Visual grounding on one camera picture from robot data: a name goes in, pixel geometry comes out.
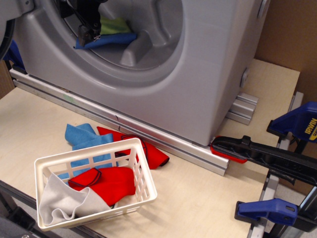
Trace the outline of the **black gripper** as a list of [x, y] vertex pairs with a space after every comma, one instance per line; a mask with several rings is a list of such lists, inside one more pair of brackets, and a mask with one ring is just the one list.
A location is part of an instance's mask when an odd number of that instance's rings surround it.
[[81, 24], [78, 26], [79, 46], [84, 47], [101, 33], [101, 15], [99, 7], [106, 0], [59, 0], [58, 11], [62, 18], [73, 14]]

